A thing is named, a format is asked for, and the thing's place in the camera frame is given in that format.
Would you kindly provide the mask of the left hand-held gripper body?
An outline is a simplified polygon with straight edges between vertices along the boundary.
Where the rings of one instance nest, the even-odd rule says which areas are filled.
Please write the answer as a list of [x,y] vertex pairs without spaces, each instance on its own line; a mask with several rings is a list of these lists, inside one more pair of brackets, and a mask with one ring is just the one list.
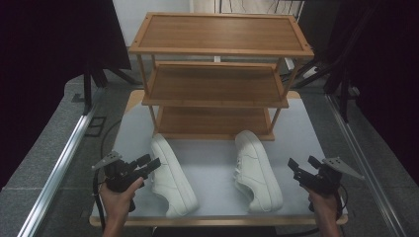
[[98,171],[101,168],[104,169],[105,183],[111,191],[116,193],[124,192],[135,180],[143,177],[135,160],[128,163],[117,151],[111,151],[92,166],[93,171]]

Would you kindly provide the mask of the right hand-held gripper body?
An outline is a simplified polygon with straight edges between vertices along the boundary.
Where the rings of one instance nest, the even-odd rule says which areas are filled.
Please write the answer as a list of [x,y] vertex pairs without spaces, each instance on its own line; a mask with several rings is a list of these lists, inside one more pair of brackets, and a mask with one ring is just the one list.
[[303,178],[298,180],[299,183],[315,191],[320,195],[333,195],[341,186],[341,179],[344,174],[363,180],[365,177],[359,172],[351,168],[340,157],[324,158],[322,166],[317,170],[316,174],[311,174],[303,169]]

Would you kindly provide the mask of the white sneaker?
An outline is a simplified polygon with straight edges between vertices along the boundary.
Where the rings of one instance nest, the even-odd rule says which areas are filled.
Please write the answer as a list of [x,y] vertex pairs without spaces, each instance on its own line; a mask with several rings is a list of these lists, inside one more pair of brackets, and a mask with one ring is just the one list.
[[176,218],[196,211],[198,199],[167,140],[155,134],[151,149],[161,163],[154,171],[152,191],[168,201],[166,216]]
[[237,163],[233,174],[235,188],[249,200],[249,212],[272,212],[282,208],[283,195],[265,148],[250,130],[235,137]]

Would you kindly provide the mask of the wooden three-tier shoe rack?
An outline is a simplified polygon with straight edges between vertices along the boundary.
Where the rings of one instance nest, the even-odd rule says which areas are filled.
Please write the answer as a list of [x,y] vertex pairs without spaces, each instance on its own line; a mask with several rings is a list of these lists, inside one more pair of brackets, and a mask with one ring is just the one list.
[[314,55],[294,16],[250,14],[149,13],[129,51],[150,56],[142,102],[174,139],[274,139],[289,105],[281,64]]

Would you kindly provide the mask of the person's right hand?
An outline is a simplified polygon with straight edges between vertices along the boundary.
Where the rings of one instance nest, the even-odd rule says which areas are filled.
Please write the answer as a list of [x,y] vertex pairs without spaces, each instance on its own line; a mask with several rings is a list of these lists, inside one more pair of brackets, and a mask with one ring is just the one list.
[[335,225],[337,221],[337,200],[334,195],[323,196],[315,191],[308,191],[308,198],[313,204],[315,221],[318,226]]

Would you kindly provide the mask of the person's left hand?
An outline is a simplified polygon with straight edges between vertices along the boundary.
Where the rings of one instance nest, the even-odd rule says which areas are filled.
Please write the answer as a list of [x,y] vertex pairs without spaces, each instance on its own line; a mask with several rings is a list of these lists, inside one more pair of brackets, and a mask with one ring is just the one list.
[[106,224],[109,221],[126,223],[130,201],[135,197],[135,192],[143,185],[143,179],[135,180],[124,192],[111,191],[107,184],[100,187],[100,197],[107,214]]

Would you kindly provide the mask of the black metal stand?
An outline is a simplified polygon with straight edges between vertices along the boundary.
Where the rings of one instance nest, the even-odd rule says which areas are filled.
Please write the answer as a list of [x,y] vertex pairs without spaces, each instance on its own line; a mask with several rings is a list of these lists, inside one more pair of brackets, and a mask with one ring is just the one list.
[[84,116],[87,116],[93,108],[91,81],[94,81],[99,88],[105,88],[108,85],[108,79],[104,72],[105,69],[110,70],[129,84],[141,85],[141,82],[127,75],[121,69],[111,66],[109,63],[103,61],[87,61],[84,65],[83,73]]
[[340,89],[338,97],[339,114],[344,122],[348,121],[347,107],[349,99],[349,78],[346,70],[346,59],[344,56],[338,56],[336,60],[319,69],[314,74],[304,78],[302,81],[293,85],[295,89],[302,88],[323,76],[328,75],[328,79],[323,86],[325,94],[333,94],[337,89]]

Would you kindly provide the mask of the white power strip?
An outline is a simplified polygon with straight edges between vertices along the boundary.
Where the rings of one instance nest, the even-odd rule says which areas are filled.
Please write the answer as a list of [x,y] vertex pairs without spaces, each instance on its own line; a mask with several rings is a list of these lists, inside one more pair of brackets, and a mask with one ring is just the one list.
[[312,75],[316,74],[318,70],[319,70],[319,68],[318,68],[318,67],[313,66],[312,68],[310,68],[309,70],[307,70],[307,71],[306,71],[306,72],[302,75],[302,77],[303,77],[304,79],[306,79],[306,78],[308,78],[308,77],[310,77],[310,76],[312,76]]

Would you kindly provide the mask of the black curtain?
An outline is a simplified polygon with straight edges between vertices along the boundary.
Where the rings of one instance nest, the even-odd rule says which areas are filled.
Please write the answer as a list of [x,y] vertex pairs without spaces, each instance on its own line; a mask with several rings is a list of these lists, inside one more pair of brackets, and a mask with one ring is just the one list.
[[89,67],[130,68],[114,0],[0,0],[0,191]]
[[350,51],[357,106],[419,185],[419,0],[338,0],[335,40],[375,11]]

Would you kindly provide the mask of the aluminium rail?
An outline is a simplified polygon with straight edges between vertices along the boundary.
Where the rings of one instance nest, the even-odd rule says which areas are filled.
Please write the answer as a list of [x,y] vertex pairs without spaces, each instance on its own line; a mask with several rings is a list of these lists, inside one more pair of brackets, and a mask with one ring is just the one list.
[[344,121],[343,117],[341,116],[338,103],[330,95],[326,95],[325,99],[330,106],[335,119],[337,120],[337,123],[346,139],[346,142],[354,156],[354,159],[357,162],[362,175],[365,177],[366,184],[369,190],[372,192],[378,210],[390,232],[391,237],[407,237],[400,219],[398,218],[393,205],[387,198],[384,189],[382,188],[377,176],[370,166],[367,157],[358,142],[358,139],[356,138],[350,125]]
[[36,235],[104,93],[104,89],[97,89],[93,94],[90,110],[84,113],[75,124],[17,237]]

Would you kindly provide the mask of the black floor socket frame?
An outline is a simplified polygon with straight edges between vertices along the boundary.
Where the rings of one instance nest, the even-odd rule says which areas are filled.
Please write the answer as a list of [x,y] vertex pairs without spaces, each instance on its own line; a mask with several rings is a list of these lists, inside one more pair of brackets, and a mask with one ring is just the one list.
[[105,123],[107,118],[106,117],[92,117],[86,132],[86,137],[100,137],[102,131],[104,130]]

